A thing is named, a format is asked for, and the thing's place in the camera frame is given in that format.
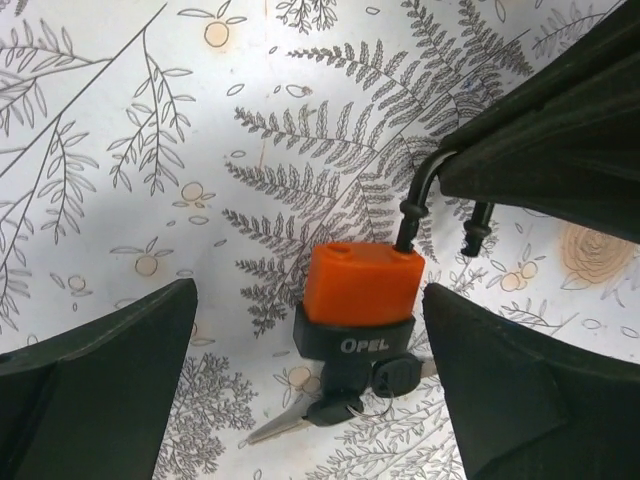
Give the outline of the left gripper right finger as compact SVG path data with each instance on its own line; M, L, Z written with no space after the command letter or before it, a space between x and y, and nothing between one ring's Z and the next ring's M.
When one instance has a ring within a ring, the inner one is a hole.
M423 315L469 479L636 479L639 367L430 283Z

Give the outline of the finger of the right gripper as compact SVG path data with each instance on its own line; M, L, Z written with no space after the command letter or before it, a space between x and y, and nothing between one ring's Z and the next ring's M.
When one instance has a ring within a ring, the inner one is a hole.
M639 4L445 137L449 197L524 207L609 235L639 232Z

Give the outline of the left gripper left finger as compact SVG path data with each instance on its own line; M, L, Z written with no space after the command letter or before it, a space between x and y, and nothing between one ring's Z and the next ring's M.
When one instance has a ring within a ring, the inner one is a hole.
M2 478L152 478L197 304L176 280L2 354Z

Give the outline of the black-headed key bunch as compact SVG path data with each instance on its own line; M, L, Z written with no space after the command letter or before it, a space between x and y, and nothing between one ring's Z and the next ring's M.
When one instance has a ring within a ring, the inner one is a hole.
M333 427L353 418L367 418L366 391L394 401L413 392L422 379L437 373L435 360L411 353L374 363L329 362L321 371L321 396L304 411L285 412L252 432L246 443L258 443L307 427Z

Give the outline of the orange black padlock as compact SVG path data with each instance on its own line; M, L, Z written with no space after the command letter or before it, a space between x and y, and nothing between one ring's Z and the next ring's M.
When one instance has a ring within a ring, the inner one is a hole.
M293 326L301 357L374 362L406 352L425 268L413 241L429 214L431 185L454 156L439 149L421 164L400 205L395 243L333 242L313 248Z

